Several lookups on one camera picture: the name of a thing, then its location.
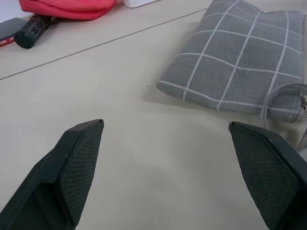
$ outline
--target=white desk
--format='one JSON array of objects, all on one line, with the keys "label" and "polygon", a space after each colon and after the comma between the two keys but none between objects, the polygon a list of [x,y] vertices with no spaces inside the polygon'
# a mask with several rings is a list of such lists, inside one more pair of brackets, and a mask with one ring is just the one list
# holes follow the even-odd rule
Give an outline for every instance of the white desk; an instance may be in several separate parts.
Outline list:
[{"label": "white desk", "polygon": [[[136,10],[142,14],[144,9],[146,13],[140,18],[146,18],[148,24],[161,23],[167,10],[157,13],[149,8],[166,2]],[[206,4],[200,3],[195,10]],[[171,12],[176,6],[168,7]],[[187,13],[181,10],[176,17]],[[266,230],[242,178],[227,129],[233,120],[260,126],[260,118],[211,111],[171,98],[155,87],[203,14],[195,13],[1,80],[0,208],[66,129],[103,118],[105,129],[95,177],[78,230]],[[142,20],[124,18],[118,18],[122,23],[114,28],[118,30],[116,36],[128,33],[126,27],[133,28],[129,33],[145,27]],[[108,36],[110,33],[104,31],[111,25],[103,20],[88,23],[90,28],[78,28],[83,23],[64,25],[74,35],[66,32],[70,42],[65,45],[55,45],[58,36],[46,36],[36,50],[7,46],[1,52],[14,50],[23,53],[20,60],[31,57],[36,64],[41,63],[58,57],[55,50],[61,55],[77,51],[83,29],[95,34],[99,28],[99,34]],[[53,45],[45,47],[44,41]],[[102,40],[94,36],[93,44],[87,46],[99,42]],[[9,74],[29,67],[26,62],[16,68],[2,64],[1,69]]]},{"label": "white desk", "polygon": [[49,27],[29,50],[23,50],[16,44],[2,47],[1,52],[5,55],[0,55],[0,79],[205,9],[209,5],[208,0],[162,0],[134,9],[118,4],[94,21],[59,22]]}]

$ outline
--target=textured black pad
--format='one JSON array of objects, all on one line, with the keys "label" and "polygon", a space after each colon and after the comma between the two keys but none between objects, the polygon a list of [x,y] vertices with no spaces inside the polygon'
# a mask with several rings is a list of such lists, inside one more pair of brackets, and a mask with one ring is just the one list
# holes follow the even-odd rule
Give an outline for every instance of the textured black pad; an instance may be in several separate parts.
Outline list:
[{"label": "textured black pad", "polygon": [[77,226],[95,173],[102,126],[84,131],[59,175],[60,190],[74,226]]},{"label": "textured black pad", "polygon": [[[236,123],[231,123],[229,130],[243,178],[263,220],[271,230],[284,229],[306,197],[303,181],[271,139]],[[280,143],[282,138],[275,136]]]},{"label": "textured black pad", "polygon": [[92,184],[103,120],[67,130],[0,213],[0,230],[74,230]]}]

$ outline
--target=gray plaid pouch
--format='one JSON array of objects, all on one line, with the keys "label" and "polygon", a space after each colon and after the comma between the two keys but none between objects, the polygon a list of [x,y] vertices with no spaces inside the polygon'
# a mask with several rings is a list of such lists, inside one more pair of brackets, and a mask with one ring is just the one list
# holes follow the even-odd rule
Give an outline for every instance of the gray plaid pouch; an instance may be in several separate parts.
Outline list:
[{"label": "gray plaid pouch", "polygon": [[[297,11],[263,13],[243,0],[214,0],[194,35],[157,82],[174,97],[221,111],[260,115],[266,97],[301,83],[303,20]],[[297,90],[274,98],[268,117],[301,117]]]}]

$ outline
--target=red bag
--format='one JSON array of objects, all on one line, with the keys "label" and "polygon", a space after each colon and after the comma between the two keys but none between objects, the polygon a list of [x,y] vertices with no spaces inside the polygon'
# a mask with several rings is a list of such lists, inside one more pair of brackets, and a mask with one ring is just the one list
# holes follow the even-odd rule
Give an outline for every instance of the red bag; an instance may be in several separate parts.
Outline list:
[{"label": "red bag", "polygon": [[109,12],[117,0],[19,0],[21,9],[44,16],[94,20]]}]

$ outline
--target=white grid pattern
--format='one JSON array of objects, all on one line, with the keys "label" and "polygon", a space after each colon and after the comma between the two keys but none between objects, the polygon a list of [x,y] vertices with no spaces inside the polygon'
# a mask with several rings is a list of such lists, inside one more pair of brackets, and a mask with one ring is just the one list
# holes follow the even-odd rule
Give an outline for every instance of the white grid pattern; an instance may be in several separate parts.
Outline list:
[{"label": "white grid pattern", "polygon": [[[204,20],[205,18],[211,17],[211,16],[213,16],[213,15],[218,15],[218,14],[224,14],[224,13],[213,13],[213,14],[210,14],[210,15],[208,15],[208,16],[202,18],[202,20]],[[248,20],[248,19],[245,19],[245,18],[241,18],[241,17],[239,17],[239,16],[236,16],[236,15],[233,15],[233,14],[230,14],[230,13],[227,13],[226,15],[230,15],[230,16],[233,16],[233,17],[236,17],[236,18],[239,18],[239,19],[242,19],[242,20],[244,20],[244,21],[251,22],[251,23],[253,22],[253,21],[251,21],[251,20]],[[256,22],[256,24],[262,24],[262,25],[267,25],[267,26],[271,26],[271,27],[278,28],[278,29],[286,30],[285,28],[282,28],[282,27],[279,27],[279,26],[276,26],[276,25],[266,24],[266,23],[259,23],[259,22]],[[294,32],[294,31],[291,31],[291,30],[288,30],[288,31],[291,32],[291,33],[293,33],[293,34],[295,34],[295,35],[302,36],[301,34],[298,34],[298,33]]]},{"label": "white grid pattern", "polygon": [[[227,12],[230,11],[230,9],[231,9],[232,7],[234,7],[239,1],[240,1],[240,0],[237,0],[235,3],[233,3],[233,4],[225,11],[225,13],[224,13],[223,16],[221,17],[220,21],[219,21],[218,24],[216,25],[214,31],[212,32],[212,34],[211,34],[209,40],[207,41],[207,43],[206,43],[204,49],[202,50],[202,53],[201,53],[201,54],[204,54],[204,52],[206,51],[206,48],[207,48],[208,44],[210,43],[210,41],[211,41],[211,39],[212,39],[212,37],[213,37],[215,31],[216,31],[217,28],[220,26],[220,24],[221,24],[223,18],[226,16]],[[197,63],[196,63],[196,65],[195,65],[195,67],[194,67],[194,70],[193,70],[193,72],[192,72],[192,74],[191,74],[191,76],[190,76],[190,78],[189,78],[189,80],[188,80],[188,83],[187,83],[187,85],[186,85],[186,89],[184,90],[184,93],[183,93],[183,100],[186,99],[187,89],[188,89],[189,86],[190,86],[190,83],[191,83],[191,81],[192,81],[192,79],[193,79],[193,76],[194,76],[194,74],[195,74],[195,71],[196,71],[196,69],[197,69],[197,67],[198,67],[198,65],[199,65],[199,63],[200,63],[200,61],[201,61],[201,59],[202,59],[202,55],[200,55],[200,57],[198,58]]]},{"label": "white grid pattern", "polygon": [[[244,3],[246,3],[247,5],[249,5],[250,7],[252,7],[256,12],[259,12],[258,10],[256,10],[250,3],[248,3],[247,1],[241,1],[241,2],[244,2]],[[217,2],[215,2],[215,3],[213,3],[213,4],[211,4],[210,6],[213,6],[213,5],[215,5],[215,4],[217,4],[217,3],[229,3],[229,4],[232,4],[231,2],[228,2],[228,1],[217,1]],[[256,16],[256,15],[254,15],[254,14],[250,14],[250,13],[247,13],[247,12],[245,12],[244,10],[242,10],[241,8],[239,8],[238,6],[235,6],[235,7],[237,7],[240,11],[242,11],[243,13],[245,13],[245,14],[249,14],[249,15],[251,15],[251,16]],[[270,20],[275,20],[275,21],[283,21],[284,19],[271,19],[270,18]],[[297,20],[297,19],[294,19],[294,18],[291,18],[290,20],[293,20],[293,21],[296,21],[296,22],[298,22],[298,23],[300,23],[301,21],[300,20]]]},{"label": "white grid pattern", "polygon": [[[210,55],[207,55],[207,54],[197,54],[197,53],[183,53],[183,54],[179,54],[177,55],[178,56],[182,56],[182,55],[201,55],[203,57],[207,57],[207,58],[211,58],[211,59],[214,59],[214,60],[217,60],[217,61],[220,61],[220,62],[223,62],[231,67],[235,67],[235,65],[227,62],[227,61],[224,61],[224,60],[221,60],[219,58],[216,58],[216,57],[213,57],[213,56],[210,56]],[[249,70],[249,71],[255,71],[255,72],[267,72],[267,73],[275,73],[275,71],[273,70],[267,70],[267,69],[251,69],[251,68],[244,68],[244,67],[239,67],[237,66],[236,67],[237,69],[241,69],[241,70]],[[298,76],[295,76],[295,75],[292,75],[292,74],[288,74],[288,73],[282,73],[282,72],[278,72],[278,74],[281,74],[281,75],[285,75],[285,76],[288,76],[288,77],[292,77],[292,78],[297,78],[297,79],[301,79],[300,77]]]},{"label": "white grid pattern", "polygon": [[[187,90],[188,92],[197,94],[199,96],[202,96],[202,97],[207,98],[207,99],[209,99],[211,101],[214,101],[214,102],[219,102],[220,101],[220,100],[216,100],[216,99],[214,99],[212,97],[209,97],[208,95],[203,94],[201,92],[197,92],[197,91],[194,91],[194,90],[191,90],[191,89],[186,89],[186,87],[183,87],[183,86],[180,86],[180,85],[176,85],[176,84],[164,81],[164,80],[159,80],[158,82],[166,84],[166,85],[174,86],[174,87],[179,88],[179,89]],[[262,105],[245,103],[245,102],[223,101],[223,103],[227,103],[227,104],[240,104],[240,105],[246,105],[246,106],[262,108]],[[281,109],[281,108],[273,108],[273,107],[269,107],[268,109],[274,110],[274,111],[279,111],[279,112],[285,112],[285,113],[297,113],[297,111],[290,110],[290,109]]]},{"label": "white grid pattern", "polygon": [[[225,94],[226,94],[226,92],[227,92],[227,89],[228,89],[229,86],[230,86],[230,83],[231,83],[231,81],[232,81],[232,78],[233,78],[233,75],[234,75],[236,69],[243,69],[243,70],[250,70],[250,71],[260,71],[260,72],[274,73],[274,76],[273,76],[273,78],[272,78],[272,81],[271,81],[271,84],[270,84],[270,88],[269,88],[267,94],[269,94],[269,93],[272,91],[273,85],[274,85],[274,83],[275,83],[275,81],[276,81],[276,78],[277,78],[277,75],[278,75],[278,74],[285,75],[285,76],[289,76],[289,77],[293,77],[293,78],[296,78],[296,79],[301,79],[301,77],[299,77],[299,76],[295,76],[295,75],[291,75],[291,74],[286,74],[286,73],[282,73],[282,72],[279,71],[279,68],[280,68],[280,66],[281,66],[281,62],[282,62],[283,57],[284,57],[284,54],[285,54],[285,50],[286,50],[287,48],[288,48],[288,49],[291,49],[291,50],[293,50],[293,51],[295,51],[295,52],[297,52],[297,53],[299,53],[299,54],[301,54],[300,51],[297,51],[297,50],[295,50],[295,49],[290,48],[290,47],[287,46],[287,40],[288,40],[288,33],[289,33],[289,32],[302,36],[301,34],[298,34],[298,33],[295,33],[295,32],[292,32],[292,31],[289,30],[289,16],[288,16],[288,12],[287,12],[287,11],[286,11],[286,25],[287,25],[287,26],[286,26],[286,29],[284,29],[284,28],[282,28],[282,27],[278,27],[278,26],[273,26],[273,25],[269,25],[269,24],[260,23],[260,24],[264,24],[264,25],[268,25],[268,26],[272,26],[272,27],[277,27],[277,28],[286,30],[286,36],[285,36],[284,44],[280,44],[280,43],[277,43],[277,42],[274,42],[274,41],[271,41],[271,40],[267,40],[267,39],[263,39],[263,38],[251,36],[252,30],[253,30],[255,24],[258,23],[258,22],[256,22],[256,20],[257,20],[257,18],[258,18],[258,17],[260,16],[260,14],[261,14],[261,11],[257,11],[254,7],[253,7],[253,9],[258,13],[258,15],[257,15],[256,18],[254,19],[254,21],[252,21],[252,22],[253,22],[253,25],[252,25],[252,27],[251,27],[251,29],[250,29],[248,35],[239,34],[239,33],[234,33],[234,32],[229,32],[229,31],[219,31],[219,30],[217,30],[217,28],[218,28],[219,25],[221,24],[223,18],[224,18],[226,15],[232,15],[232,14],[228,14],[228,12],[229,12],[229,10],[230,10],[232,7],[235,6],[235,4],[237,4],[239,1],[240,1],[240,0],[237,0],[237,1],[236,1],[235,3],[233,3],[233,4],[231,3],[232,5],[226,10],[226,12],[224,12],[224,13],[217,13],[217,14],[222,14],[223,16],[221,17],[220,21],[218,22],[218,24],[217,24],[217,26],[215,27],[214,30],[199,31],[199,32],[195,33],[195,34],[198,34],[198,33],[209,32],[209,31],[212,32],[212,34],[211,34],[209,40],[207,41],[207,43],[206,43],[206,45],[205,45],[205,47],[204,47],[204,49],[203,49],[203,51],[202,51],[201,54],[198,54],[198,53],[182,53],[182,54],[177,55],[177,57],[178,57],[178,56],[181,56],[181,55],[199,55],[199,56],[200,56],[199,59],[198,59],[198,61],[197,61],[197,63],[196,63],[196,65],[195,65],[195,67],[194,67],[194,69],[193,69],[193,72],[192,72],[192,74],[191,74],[191,76],[190,76],[190,78],[189,78],[189,80],[188,80],[188,83],[187,83],[186,87],[183,87],[183,86],[180,86],[180,85],[176,85],[176,84],[173,84],[173,83],[170,83],[170,82],[167,82],[167,81],[163,81],[163,80],[159,80],[158,82],[164,83],[164,84],[167,84],[167,85],[170,85],[170,86],[179,88],[179,89],[183,89],[183,90],[184,90],[184,93],[183,93],[183,100],[185,100],[185,97],[186,97],[187,92],[191,92],[191,93],[197,94],[197,95],[199,95],[199,96],[202,96],[202,97],[204,97],[204,98],[207,98],[207,99],[209,99],[209,100],[211,100],[211,101],[218,102],[217,110],[219,110],[219,107],[220,107],[221,103],[226,103],[226,104],[239,104],[239,105],[252,106],[252,107],[256,107],[256,108],[261,108],[261,110],[262,110],[262,109],[263,109],[263,106],[262,106],[262,105],[259,105],[259,104],[244,103],[244,102],[237,102],[237,101],[224,101],[224,100],[223,100],[223,99],[224,99],[224,96],[225,96]],[[238,57],[237,62],[236,62],[235,65],[233,65],[233,64],[231,64],[231,63],[228,63],[228,62],[226,62],[226,61],[223,61],[223,60],[221,60],[221,59],[219,59],[219,58],[216,58],[216,57],[213,57],[213,56],[209,56],[209,55],[205,55],[205,54],[204,54],[204,52],[205,52],[205,50],[206,50],[206,48],[207,48],[209,42],[211,41],[211,39],[212,39],[212,37],[213,37],[213,35],[214,35],[215,32],[232,33],[232,34],[237,34],[237,35],[241,35],[241,36],[246,36],[246,37],[247,37],[246,40],[245,40],[245,43],[244,43],[244,45],[243,45],[243,47],[242,47],[242,49],[241,49],[241,51],[240,51],[239,57]],[[250,68],[238,67],[238,63],[239,63],[239,61],[240,61],[240,58],[241,58],[241,56],[242,56],[242,54],[243,54],[243,51],[244,51],[244,49],[245,49],[245,46],[246,46],[246,44],[247,44],[247,42],[248,42],[248,39],[249,39],[250,37],[256,38],[256,39],[260,39],[260,40],[265,40],[265,41],[272,42],[272,43],[275,43],[275,44],[278,44],[278,45],[282,45],[282,46],[283,46],[282,54],[281,54],[281,56],[280,56],[280,59],[279,59],[279,62],[278,62],[278,65],[277,65],[277,68],[276,68],[275,71],[273,71],[273,70],[266,70],[266,69],[250,69]],[[201,60],[202,57],[212,58],[212,59],[218,60],[218,61],[220,61],[220,62],[223,62],[223,63],[225,63],[225,64],[227,64],[227,65],[229,65],[229,66],[234,67],[233,72],[232,72],[232,74],[231,74],[231,77],[230,77],[230,79],[228,80],[227,86],[226,86],[226,88],[225,88],[225,90],[224,90],[224,93],[223,93],[223,95],[222,95],[222,97],[221,97],[220,100],[214,99],[214,98],[212,98],[212,97],[210,97],[210,96],[208,96],[208,95],[205,95],[205,94],[203,94],[203,93],[200,93],[200,92],[197,92],[197,91],[194,91],[194,90],[189,89],[189,85],[190,85],[190,83],[191,83],[191,81],[192,81],[192,78],[193,78],[193,76],[194,76],[194,74],[195,74],[195,71],[196,71],[196,69],[197,69],[197,67],[198,67],[198,65],[199,65],[200,60]],[[273,110],[273,111],[280,111],[280,112],[290,113],[290,115],[292,115],[292,114],[297,114],[297,113],[298,113],[298,111],[293,110],[293,108],[292,108],[292,110],[289,110],[289,109],[282,109],[282,108],[273,108],[273,107],[270,107],[270,108],[268,108],[268,109]]]},{"label": "white grid pattern", "polygon": [[253,23],[253,25],[251,26],[251,28],[250,28],[250,30],[249,30],[249,33],[248,33],[248,35],[247,35],[247,37],[246,37],[246,39],[245,39],[245,42],[244,42],[244,44],[243,44],[243,46],[242,46],[242,49],[241,49],[240,54],[239,54],[239,57],[238,57],[238,59],[236,60],[236,66],[234,67],[234,69],[233,69],[233,71],[232,71],[232,73],[231,73],[231,75],[230,75],[230,78],[229,78],[229,80],[228,80],[228,83],[227,83],[227,85],[226,85],[226,88],[225,88],[225,90],[224,90],[224,92],[223,92],[222,98],[221,98],[220,102],[218,103],[218,105],[217,105],[217,107],[216,107],[217,110],[220,110],[221,103],[222,103],[222,101],[223,101],[223,99],[224,99],[224,97],[225,97],[225,95],[226,95],[226,93],[227,93],[227,90],[228,90],[228,88],[229,88],[229,86],[230,86],[230,83],[231,83],[231,81],[232,81],[232,78],[233,78],[234,75],[235,75],[235,72],[236,72],[236,69],[237,69],[237,67],[238,67],[239,61],[241,60],[241,57],[242,57],[242,55],[243,55],[243,51],[244,51],[244,49],[245,49],[245,47],[246,47],[246,44],[248,43],[248,40],[249,40],[250,35],[251,35],[251,32],[252,32],[253,29],[254,29],[256,20],[257,20],[257,18],[259,17],[260,13],[261,13],[261,12],[259,12],[258,15],[255,17],[254,23]]},{"label": "white grid pattern", "polygon": [[[195,34],[193,34],[192,36],[196,35],[196,34],[200,34],[200,33],[205,33],[205,32],[212,32],[213,30],[202,30],[202,31],[198,31],[196,32]],[[225,30],[216,30],[216,32],[224,32],[224,33],[229,33],[229,34],[233,34],[233,35],[240,35],[240,36],[244,36],[244,37],[247,37],[246,34],[240,34],[240,33],[235,33],[235,32],[231,32],[231,31],[225,31]],[[255,37],[255,36],[249,36],[251,38],[256,38],[256,39],[259,39],[259,40],[262,40],[262,41],[267,41],[267,42],[271,42],[271,43],[274,43],[274,44],[278,44],[278,45],[281,45],[283,46],[283,44],[279,43],[279,42],[274,42],[274,41],[271,41],[269,39],[265,39],[265,38],[261,38],[261,37]],[[296,49],[293,49],[291,47],[288,47],[286,46],[286,48],[290,49],[290,50],[293,50],[297,53],[301,53],[300,51],[296,50]]]},{"label": "white grid pattern", "polygon": [[284,54],[286,52],[286,46],[287,46],[287,42],[288,42],[288,30],[289,30],[289,17],[288,17],[288,11],[286,11],[286,18],[287,18],[287,30],[286,30],[286,35],[284,37],[284,44],[283,44],[283,51],[282,51],[282,54],[280,55],[280,58],[279,58],[279,62],[278,62],[278,65],[276,67],[276,71],[274,73],[274,76],[272,78],[272,81],[271,81],[271,84],[270,84],[270,87],[269,87],[269,90],[268,90],[268,93],[267,93],[267,96],[271,93],[272,89],[273,89],[273,86],[274,86],[274,83],[276,81],[276,78],[277,78],[277,74],[279,72],[279,68],[282,64],[282,61],[283,61],[283,57],[284,57]]}]

